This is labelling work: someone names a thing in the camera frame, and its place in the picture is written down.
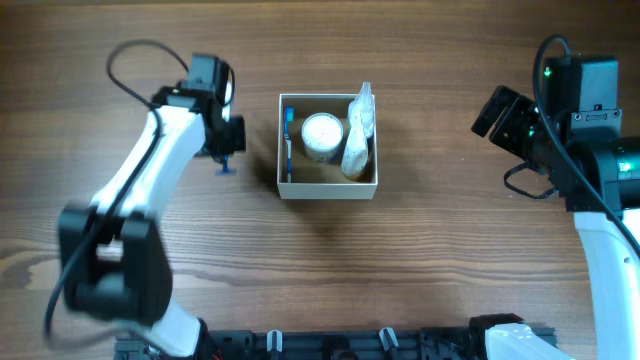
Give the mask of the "white cylindrical cup container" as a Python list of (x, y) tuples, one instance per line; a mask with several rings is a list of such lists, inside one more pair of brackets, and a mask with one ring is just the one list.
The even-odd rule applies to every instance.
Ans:
[(338, 153), (344, 130), (341, 121), (332, 114), (320, 112), (303, 123), (301, 136), (306, 155), (316, 162), (330, 162)]

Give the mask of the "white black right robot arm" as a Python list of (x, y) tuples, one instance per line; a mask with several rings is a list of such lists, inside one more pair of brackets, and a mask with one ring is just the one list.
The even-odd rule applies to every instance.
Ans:
[(582, 185), (554, 149), (534, 101), (499, 86), (472, 126), (498, 147), (522, 159), (515, 172), (548, 176), (573, 213), (585, 253), (594, 310), (597, 355), (639, 356), (639, 255), (594, 200), (600, 195), (633, 234), (639, 233), (639, 140), (620, 135), (618, 61), (613, 56), (547, 58), (543, 69), (546, 112)]

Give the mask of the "blue disposable razor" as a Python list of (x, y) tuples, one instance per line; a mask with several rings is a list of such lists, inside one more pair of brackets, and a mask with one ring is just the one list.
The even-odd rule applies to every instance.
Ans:
[(213, 160), (220, 165), (216, 171), (217, 176), (232, 176), (236, 174), (236, 170), (229, 166), (229, 155), (214, 156)]

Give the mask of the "white printed tube bottle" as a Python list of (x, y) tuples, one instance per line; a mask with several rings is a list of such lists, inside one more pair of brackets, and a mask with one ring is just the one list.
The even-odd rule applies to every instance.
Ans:
[(342, 156), (341, 170), (348, 179), (356, 180), (366, 169), (369, 149), (360, 105), (355, 101), (349, 105), (348, 121), (349, 133)]

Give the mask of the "blue white toothbrush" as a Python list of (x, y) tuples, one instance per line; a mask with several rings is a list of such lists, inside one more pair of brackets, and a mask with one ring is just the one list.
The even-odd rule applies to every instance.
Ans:
[(292, 141), (289, 133), (289, 124), (294, 121), (294, 108), (287, 106), (284, 108), (283, 138), (286, 145), (286, 176), (287, 182), (292, 182)]

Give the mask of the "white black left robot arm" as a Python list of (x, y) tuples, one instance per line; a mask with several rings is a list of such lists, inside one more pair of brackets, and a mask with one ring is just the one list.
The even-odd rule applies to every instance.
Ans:
[(203, 320), (172, 298), (173, 274), (160, 236), (162, 214), (188, 163), (209, 156), (230, 173), (228, 159), (246, 149), (244, 119), (230, 113), (235, 74), (213, 55), (196, 54), (186, 79), (147, 101), (145, 129), (114, 177), (85, 208), (68, 205), (58, 224), (62, 274), (55, 305), (113, 321), (161, 354), (217, 359)]

